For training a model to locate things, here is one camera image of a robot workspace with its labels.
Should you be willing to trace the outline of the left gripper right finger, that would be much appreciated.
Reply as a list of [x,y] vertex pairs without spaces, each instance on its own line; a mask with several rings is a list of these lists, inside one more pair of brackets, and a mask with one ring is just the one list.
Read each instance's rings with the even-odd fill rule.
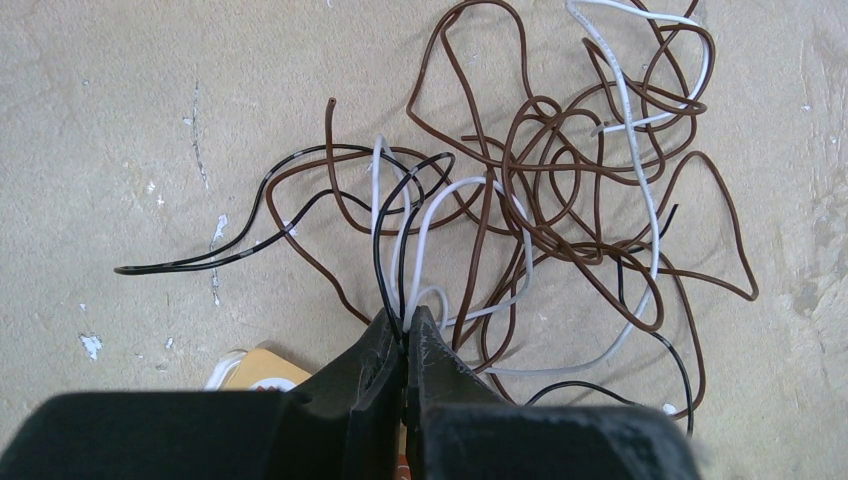
[[445,343],[430,310],[408,331],[406,456],[416,479],[697,479],[683,433],[639,406],[507,403]]

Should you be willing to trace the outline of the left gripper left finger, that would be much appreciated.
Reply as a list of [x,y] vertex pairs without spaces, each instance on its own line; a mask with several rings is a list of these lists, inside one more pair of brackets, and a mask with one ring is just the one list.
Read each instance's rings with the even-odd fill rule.
[[402,362],[378,315],[306,381],[279,391],[53,397],[1,456],[5,479],[390,479]]

